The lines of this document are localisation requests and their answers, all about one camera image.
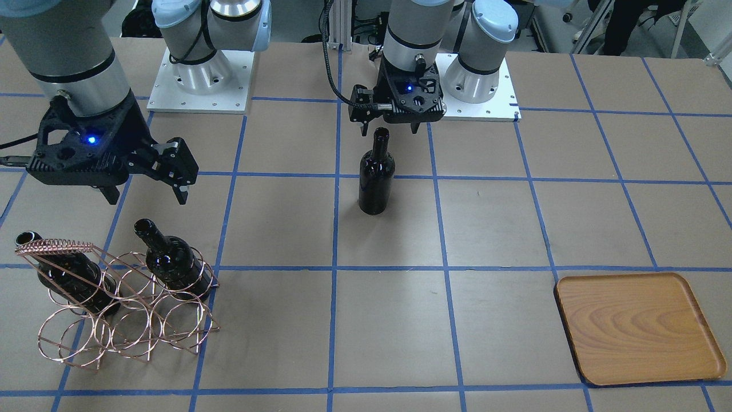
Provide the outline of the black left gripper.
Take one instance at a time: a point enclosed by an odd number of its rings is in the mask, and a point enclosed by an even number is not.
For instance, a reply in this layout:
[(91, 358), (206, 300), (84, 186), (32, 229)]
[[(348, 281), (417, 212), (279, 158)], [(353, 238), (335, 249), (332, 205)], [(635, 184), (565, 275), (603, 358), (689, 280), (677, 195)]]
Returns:
[(373, 89), (356, 84), (351, 101), (366, 109), (349, 107), (349, 118), (359, 123), (361, 136), (368, 133), (369, 122), (384, 117), (389, 124), (410, 124), (412, 134), (421, 123), (441, 120), (446, 112), (436, 63), (427, 66), (418, 58), (416, 70), (404, 71), (382, 58), (377, 84)]

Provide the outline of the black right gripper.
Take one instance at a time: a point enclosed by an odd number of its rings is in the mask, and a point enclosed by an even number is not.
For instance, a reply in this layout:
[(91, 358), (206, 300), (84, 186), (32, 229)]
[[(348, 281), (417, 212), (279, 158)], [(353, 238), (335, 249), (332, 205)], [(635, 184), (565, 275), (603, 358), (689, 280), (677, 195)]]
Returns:
[(48, 185), (98, 186), (109, 204), (118, 204), (131, 174), (144, 174), (172, 186), (186, 204), (198, 164), (182, 138), (157, 143), (134, 97), (107, 112), (80, 117), (65, 97), (53, 97), (42, 118), (35, 151), (26, 170)]

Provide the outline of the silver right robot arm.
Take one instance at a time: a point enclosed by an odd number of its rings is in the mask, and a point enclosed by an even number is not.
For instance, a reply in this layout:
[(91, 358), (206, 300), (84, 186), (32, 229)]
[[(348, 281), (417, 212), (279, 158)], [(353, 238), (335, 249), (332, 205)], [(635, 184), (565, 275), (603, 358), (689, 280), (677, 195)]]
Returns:
[[(91, 186), (110, 204), (132, 174), (169, 185), (185, 204), (198, 164), (186, 142), (159, 143), (102, 25), (111, 1), (3, 1), (2, 31), (49, 108), (22, 166), (47, 185)], [(148, 107), (163, 112), (246, 111), (253, 59), (266, 50), (270, 1), (154, 1), (166, 42)]]

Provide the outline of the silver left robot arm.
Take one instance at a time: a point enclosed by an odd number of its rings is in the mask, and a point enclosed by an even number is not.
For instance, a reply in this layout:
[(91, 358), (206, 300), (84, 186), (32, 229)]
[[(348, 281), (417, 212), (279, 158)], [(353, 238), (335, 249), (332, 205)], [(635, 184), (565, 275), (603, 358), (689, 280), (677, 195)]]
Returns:
[(518, 15), (505, 1), (394, 1), (376, 86), (355, 85), (348, 113), (369, 123), (517, 121), (505, 57)]

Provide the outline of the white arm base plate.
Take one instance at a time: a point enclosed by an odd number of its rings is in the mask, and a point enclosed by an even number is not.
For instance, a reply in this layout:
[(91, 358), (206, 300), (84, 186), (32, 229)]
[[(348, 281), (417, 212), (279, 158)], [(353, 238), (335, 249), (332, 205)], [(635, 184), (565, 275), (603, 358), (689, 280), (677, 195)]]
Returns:
[(479, 75), (458, 62), (458, 54), (438, 54), (437, 68), (446, 112), (444, 121), (520, 121), (518, 100), (507, 60), (498, 71)]
[(258, 54), (218, 50), (199, 65), (173, 64), (163, 55), (147, 108), (155, 112), (246, 114)]

